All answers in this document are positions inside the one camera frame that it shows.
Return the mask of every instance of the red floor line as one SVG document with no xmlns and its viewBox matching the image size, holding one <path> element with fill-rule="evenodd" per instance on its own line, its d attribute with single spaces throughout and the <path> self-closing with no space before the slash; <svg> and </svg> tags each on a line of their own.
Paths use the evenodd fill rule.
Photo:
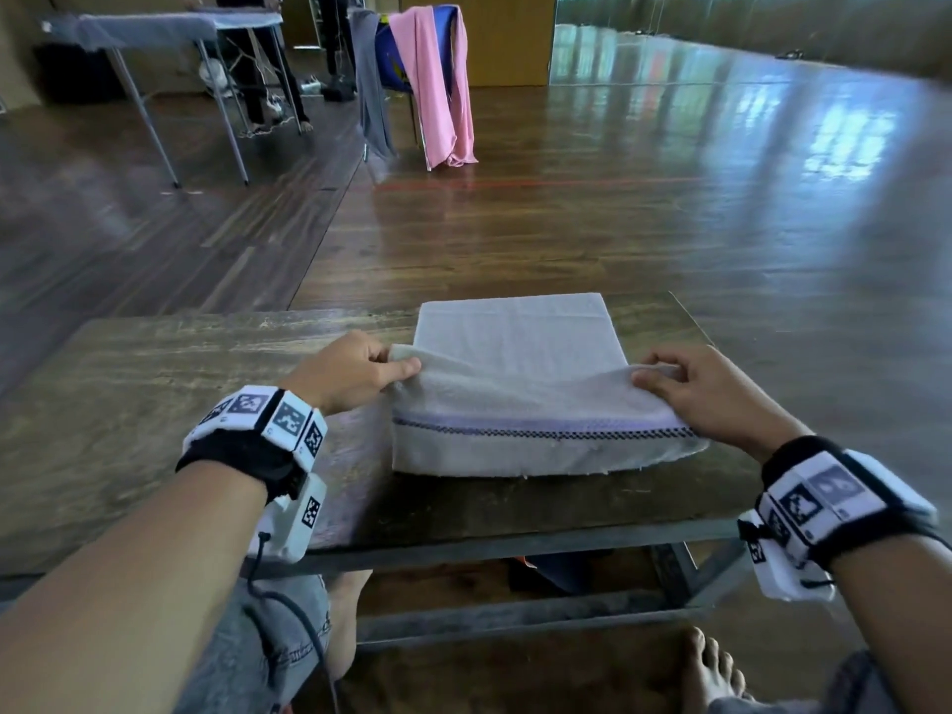
<svg viewBox="0 0 952 714">
<path fill-rule="evenodd" d="M 490 187 L 554 187 L 558 185 L 649 185 L 665 182 L 694 182 L 701 178 L 608 178 L 608 179 L 448 179 L 439 182 L 426 180 L 411 182 L 384 182 L 379 185 L 354 185 L 358 190 L 395 192 L 398 190 L 464 190 Z"/>
</svg>

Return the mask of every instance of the hand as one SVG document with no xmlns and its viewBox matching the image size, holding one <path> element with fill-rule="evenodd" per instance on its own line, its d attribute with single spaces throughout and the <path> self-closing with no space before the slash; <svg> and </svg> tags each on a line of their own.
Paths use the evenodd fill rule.
<svg viewBox="0 0 952 714">
<path fill-rule="evenodd" d="M 194 12 L 199 9 L 204 3 L 205 0 L 182 0 L 184 3 L 184 8 L 189 12 Z"/>
<path fill-rule="evenodd" d="M 659 361 L 679 365 L 686 381 L 638 370 L 631 382 L 667 402 L 698 434 L 735 445 L 760 464 L 787 441 L 812 433 L 713 347 L 660 346 L 643 360 Z"/>
<path fill-rule="evenodd" d="M 386 385 L 420 372 L 419 358 L 387 361 L 390 349 L 373 336 L 351 330 L 308 356 L 278 383 L 325 416 L 363 406 Z"/>
<path fill-rule="evenodd" d="M 265 7 L 271 10 L 271 12 L 280 12 L 281 0 L 265 0 Z"/>
</svg>

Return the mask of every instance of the wooden table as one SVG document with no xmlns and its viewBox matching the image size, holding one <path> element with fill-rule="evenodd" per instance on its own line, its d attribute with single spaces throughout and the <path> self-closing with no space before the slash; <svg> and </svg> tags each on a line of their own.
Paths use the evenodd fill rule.
<svg viewBox="0 0 952 714">
<path fill-rule="evenodd" d="M 669 294 L 606 296 L 629 360 L 707 338 Z M 182 438 L 222 395 L 270 383 L 344 331 L 410 343 L 417 311 L 109 319 L 83 327 L 6 402 L 0 426 L 0 594 L 22 591 L 173 475 Z M 662 591 L 375 617 L 365 646 L 526 626 L 647 621 L 708 605 L 744 571 L 736 517 L 753 462 L 712 445 L 642 471 L 536 479 L 393 473 L 383 399 L 330 419 L 328 486 L 303 561 L 272 577 L 651 546 Z M 726 539 L 700 568 L 685 541 Z"/>
</svg>

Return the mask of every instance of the purple stripe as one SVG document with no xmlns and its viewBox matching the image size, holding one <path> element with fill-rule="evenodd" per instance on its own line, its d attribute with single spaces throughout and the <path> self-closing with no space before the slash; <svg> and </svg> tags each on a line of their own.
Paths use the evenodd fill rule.
<svg viewBox="0 0 952 714">
<path fill-rule="evenodd" d="M 447 428 L 492 428 L 512 431 L 553 431 L 558 433 L 637 432 L 659 428 L 688 428 L 683 420 L 671 414 L 652 420 L 620 418 L 585 419 L 533 419 L 533 418 L 484 418 L 476 416 L 446 415 L 440 413 L 407 413 L 394 410 L 394 418 L 422 425 Z"/>
</svg>

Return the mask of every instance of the black wire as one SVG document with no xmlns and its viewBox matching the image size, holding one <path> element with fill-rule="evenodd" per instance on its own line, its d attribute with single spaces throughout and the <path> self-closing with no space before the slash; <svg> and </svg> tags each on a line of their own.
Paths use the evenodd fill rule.
<svg viewBox="0 0 952 714">
<path fill-rule="evenodd" d="M 324 670 L 327 676 L 327 684 L 330 686 L 330 699 L 334 704 L 334 714 L 341 714 L 341 709 L 337 702 L 337 684 L 334 683 L 333 678 L 330 676 L 330 669 L 327 668 L 327 659 L 325 659 L 325 651 L 324 648 L 321 647 L 321 639 L 318 637 L 317 631 L 314 629 L 314 625 L 310 622 L 307 614 L 297 603 L 284 594 L 277 591 L 264 591 L 254 585 L 254 575 L 258 572 L 258 564 L 261 564 L 261 557 L 265 553 L 265 543 L 270 540 L 270 538 L 271 535 L 265 531 L 258 534 L 258 555 L 255 556 L 254 564 L 251 565 L 251 572 L 247 576 L 247 592 L 255 599 L 270 599 L 282 603 L 297 617 L 298 621 L 301 622 L 301 625 L 307 632 L 307 636 L 310 637 L 310 642 L 313 644 L 314 650 L 317 652 L 317 659 L 320 662 L 321 669 Z"/>
</svg>

